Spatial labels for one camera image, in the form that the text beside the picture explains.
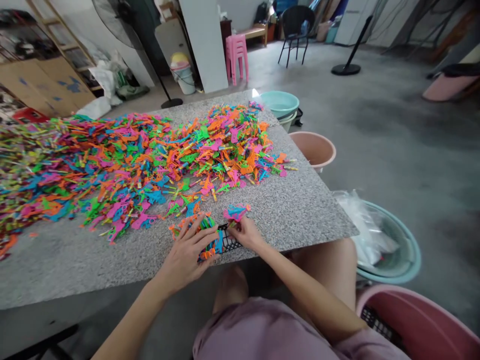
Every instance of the door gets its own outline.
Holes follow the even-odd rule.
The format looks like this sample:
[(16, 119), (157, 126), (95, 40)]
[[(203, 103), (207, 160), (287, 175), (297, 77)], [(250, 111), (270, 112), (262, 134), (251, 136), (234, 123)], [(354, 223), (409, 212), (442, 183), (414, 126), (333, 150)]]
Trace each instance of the door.
[(153, 0), (126, 0), (133, 13), (132, 26), (143, 45), (156, 74), (170, 75), (170, 67), (159, 43), (155, 38), (155, 28), (160, 25), (160, 14)]

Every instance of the finger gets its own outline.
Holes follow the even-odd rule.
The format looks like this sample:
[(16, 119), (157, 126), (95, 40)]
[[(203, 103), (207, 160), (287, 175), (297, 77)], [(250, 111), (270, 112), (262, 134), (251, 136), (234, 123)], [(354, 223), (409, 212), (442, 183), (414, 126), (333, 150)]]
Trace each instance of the finger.
[(239, 235), (240, 235), (240, 231), (238, 231), (236, 228), (234, 227), (229, 227), (226, 229), (226, 231), (232, 235), (235, 239), (238, 239), (239, 238)]
[(203, 238), (201, 238), (196, 244), (195, 244), (195, 251), (201, 252), (203, 249), (207, 247), (211, 242), (219, 239), (219, 233), (211, 233)]
[(180, 232), (178, 233), (178, 236), (176, 237), (177, 240), (180, 240), (184, 237), (185, 233), (189, 229), (189, 225), (192, 222), (192, 219), (193, 219), (193, 216), (185, 218), (185, 223), (181, 227)]
[(251, 218), (248, 218), (246, 216), (240, 219), (240, 225), (242, 230), (246, 229), (251, 223), (254, 223), (254, 221)]
[(195, 222), (193, 223), (192, 226), (190, 226), (190, 228), (188, 229), (188, 231), (186, 232), (185, 236), (183, 237), (183, 240), (188, 240), (190, 239), (192, 236), (195, 235), (195, 233), (197, 232), (197, 229), (199, 228), (200, 226), (200, 223), (202, 222), (202, 220), (204, 219), (205, 217), (205, 213), (204, 212), (200, 212), (198, 214), (198, 217), (196, 218)]
[(203, 273), (210, 267), (214, 264), (214, 262), (216, 260), (220, 259), (220, 255), (219, 254), (216, 254), (212, 257), (209, 257), (207, 260), (205, 261), (202, 261), (199, 265), (198, 265), (198, 268), (195, 269), (195, 275), (196, 275), (196, 278), (198, 279), (199, 277), (201, 277), (203, 275)]
[(187, 241), (190, 243), (190, 244), (196, 244), (199, 242), (200, 239), (204, 238), (205, 236), (207, 235), (210, 235), (210, 234), (213, 234), (214, 232), (217, 231), (217, 228), (218, 226), (214, 226), (214, 227), (209, 227), (209, 228), (206, 228), (206, 229), (203, 229), (203, 230), (200, 230), (198, 233), (196, 233), (194, 236), (192, 236), (190, 239), (188, 239)]

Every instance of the hand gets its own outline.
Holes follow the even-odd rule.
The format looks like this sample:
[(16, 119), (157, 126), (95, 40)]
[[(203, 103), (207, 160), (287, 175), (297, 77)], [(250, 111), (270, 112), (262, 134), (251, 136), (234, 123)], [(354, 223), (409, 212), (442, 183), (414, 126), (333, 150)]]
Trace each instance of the hand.
[(237, 227), (229, 227), (227, 231), (245, 248), (257, 251), (258, 247), (265, 244), (255, 221), (244, 216)]
[(176, 237), (170, 253), (165, 258), (158, 273), (151, 280), (167, 296), (171, 296), (180, 289), (197, 280), (220, 255), (215, 255), (200, 263), (200, 252), (212, 241), (218, 239), (218, 226), (210, 227), (196, 233), (205, 214), (200, 213), (193, 225), (189, 228), (192, 218), (187, 218), (185, 224)]

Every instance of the fan base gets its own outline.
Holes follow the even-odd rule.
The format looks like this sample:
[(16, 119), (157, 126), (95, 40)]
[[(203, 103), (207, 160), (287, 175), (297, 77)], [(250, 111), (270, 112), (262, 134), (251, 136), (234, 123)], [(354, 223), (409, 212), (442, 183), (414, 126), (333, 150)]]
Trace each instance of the fan base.
[(350, 65), (337, 65), (331, 68), (331, 73), (333, 75), (339, 75), (339, 76), (348, 76), (348, 75), (355, 75), (360, 72), (360, 66), (355, 65), (355, 64), (350, 64)]
[(182, 99), (175, 98), (175, 99), (165, 101), (160, 107), (162, 109), (173, 108), (175, 106), (182, 105), (183, 103), (184, 101)]

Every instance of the person's left hand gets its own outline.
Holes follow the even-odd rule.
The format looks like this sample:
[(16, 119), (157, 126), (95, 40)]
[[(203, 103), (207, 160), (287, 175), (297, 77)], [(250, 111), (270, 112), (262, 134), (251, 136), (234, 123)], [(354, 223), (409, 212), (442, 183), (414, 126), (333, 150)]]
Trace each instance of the person's left hand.
[(189, 224), (192, 218), (186, 219), (171, 247), (170, 253), (165, 258), (158, 273), (151, 280), (155, 287), (161, 287), (161, 290), (167, 296), (173, 295), (192, 281), (197, 280), (220, 257), (217, 254), (205, 261), (197, 262), (200, 252), (219, 237), (218, 226), (196, 233), (204, 217), (205, 213), (201, 212), (190, 228)]

